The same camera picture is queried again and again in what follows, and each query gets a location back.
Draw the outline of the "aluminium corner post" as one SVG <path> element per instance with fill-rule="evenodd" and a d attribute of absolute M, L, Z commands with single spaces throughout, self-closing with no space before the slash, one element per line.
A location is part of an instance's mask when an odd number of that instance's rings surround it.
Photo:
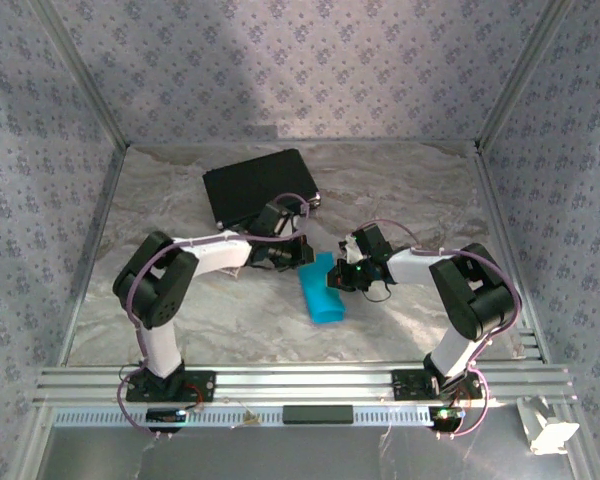
<path fill-rule="evenodd" d="M 125 153 L 128 142 L 51 0 L 27 0 L 27 2 L 49 36 L 51 43 L 58 51 L 108 139 L 117 151 Z"/>
<path fill-rule="evenodd" d="M 484 155 L 493 147 L 574 3 L 575 0 L 547 0 L 476 138 L 479 154 Z"/>

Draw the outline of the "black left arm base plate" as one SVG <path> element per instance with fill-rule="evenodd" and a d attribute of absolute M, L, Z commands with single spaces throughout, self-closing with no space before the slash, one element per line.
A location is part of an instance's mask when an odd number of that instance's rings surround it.
<path fill-rule="evenodd" d="M 212 402 L 216 373 L 211 370 L 178 370 L 160 378 L 149 370 L 131 377 L 125 400 L 131 403 Z"/>

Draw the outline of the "black hard case, chrome latches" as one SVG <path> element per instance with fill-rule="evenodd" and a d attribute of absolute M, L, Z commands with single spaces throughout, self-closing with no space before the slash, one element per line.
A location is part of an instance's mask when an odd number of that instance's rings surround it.
<path fill-rule="evenodd" d="M 202 179 L 220 229 L 247 226 L 277 197 L 298 214 L 301 202 L 290 198 L 290 193 L 300 196 L 312 209 L 321 204 L 319 188 L 297 149 L 212 169 Z"/>

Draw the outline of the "black rectangular block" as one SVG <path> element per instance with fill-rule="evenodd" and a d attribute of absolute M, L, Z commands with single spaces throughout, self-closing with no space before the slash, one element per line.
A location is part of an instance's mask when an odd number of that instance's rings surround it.
<path fill-rule="evenodd" d="M 285 405 L 284 425 L 352 425 L 352 405 Z"/>

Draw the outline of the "aluminium side rail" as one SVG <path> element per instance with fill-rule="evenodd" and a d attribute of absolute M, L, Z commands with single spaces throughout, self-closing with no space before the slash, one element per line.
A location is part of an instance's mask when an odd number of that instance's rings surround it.
<path fill-rule="evenodd" d="M 108 218 L 111 203 L 117 188 L 127 146 L 121 150 L 114 150 L 111 161 L 106 170 L 103 185 L 97 196 L 94 213 L 87 230 L 86 239 L 83 243 L 75 275 L 72 280 L 66 307 L 63 310 L 60 329 L 62 340 L 54 367 L 65 367 L 67 365 L 72 342 L 75 336 L 76 322 L 81 305 L 86 296 L 89 281 L 96 261 L 96 255 L 102 239 L 105 224 Z"/>
<path fill-rule="evenodd" d="M 498 264 L 510 275 L 522 300 L 522 310 L 520 318 L 516 322 L 516 328 L 520 333 L 523 331 L 531 332 L 536 341 L 536 346 L 532 347 L 532 350 L 537 350 L 538 353 L 530 357 L 525 355 L 525 357 L 539 360 L 543 363 L 551 363 L 551 354 L 542 331 L 541 323 L 539 322 L 533 299 L 530 295 L 530 289 L 522 274 L 521 267 L 515 256 L 514 243 L 507 230 L 505 212 L 498 198 L 496 184 L 488 171 L 487 162 L 483 158 L 479 148 L 475 147 L 474 150 L 475 155 L 473 163 L 476 186 L 480 196 L 481 206 L 487 216 L 491 243 L 495 247 L 496 253 L 494 257 L 498 261 Z"/>

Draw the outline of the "white plastic bracket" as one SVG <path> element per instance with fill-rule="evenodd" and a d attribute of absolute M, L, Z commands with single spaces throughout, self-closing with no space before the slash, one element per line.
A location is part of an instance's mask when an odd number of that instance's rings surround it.
<path fill-rule="evenodd" d="M 544 396 L 519 397 L 516 406 L 534 455 L 567 454 L 566 442 L 580 429 L 579 423 L 559 419 Z"/>

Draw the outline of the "aluminium back rail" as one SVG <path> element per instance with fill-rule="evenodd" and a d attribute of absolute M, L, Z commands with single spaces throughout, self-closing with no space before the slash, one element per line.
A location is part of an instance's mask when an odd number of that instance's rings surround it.
<path fill-rule="evenodd" d="M 294 146 L 308 147 L 313 145 L 389 145 L 409 144 L 426 145 L 435 148 L 446 148 L 458 151 L 473 151 L 476 149 L 476 141 L 473 139 L 401 139 L 401 138 L 379 138 L 379 139 L 354 139 L 354 138 L 298 138 L 298 139 L 273 139 L 273 140 L 238 140 L 238 141 L 197 141 L 197 142 L 167 142 L 167 143 L 130 143 L 129 148 L 136 149 L 158 149 L 158 148 L 194 148 L 194 147 L 237 147 L 237 146 Z"/>

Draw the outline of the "blue square paper sheet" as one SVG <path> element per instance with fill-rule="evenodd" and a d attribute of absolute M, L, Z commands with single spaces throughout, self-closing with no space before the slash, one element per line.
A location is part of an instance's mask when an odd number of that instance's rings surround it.
<path fill-rule="evenodd" d="M 340 322 L 345 306 L 337 289 L 327 285 L 327 274 L 335 266 L 331 252 L 318 253 L 313 263 L 298 268 L 298 277 L 309 316 L 318 325 Z"/>

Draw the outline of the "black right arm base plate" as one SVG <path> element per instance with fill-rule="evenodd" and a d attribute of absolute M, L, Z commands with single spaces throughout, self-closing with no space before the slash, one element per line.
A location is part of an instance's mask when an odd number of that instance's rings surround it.
<path fill-rule="evenodd" d="M 400 369 L 391 371 L 391 387 L 396 401 L 483 399 L 484 394 L 478 375 L 461 373 L 452 379 L 436 377 L 424 369 Z"/>

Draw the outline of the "aluminium mounting rail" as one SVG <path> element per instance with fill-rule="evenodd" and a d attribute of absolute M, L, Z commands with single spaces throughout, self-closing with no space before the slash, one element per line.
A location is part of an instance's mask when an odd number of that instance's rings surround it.
<path fill-rule="evenodd" d="M 304 363 L 211 366 L 219 403 L 374 403 L 393 398 L 394 374 L 413 374 L 414 363 Z M 578 401 L 569 369 L 534 361 L 484 362 L 490 404 L 543 396 L 550 403 Z M 112 406 L 120 379 L 115 367 L 58 367 L 42 371 L 32 394 L 36 406 Z"/>

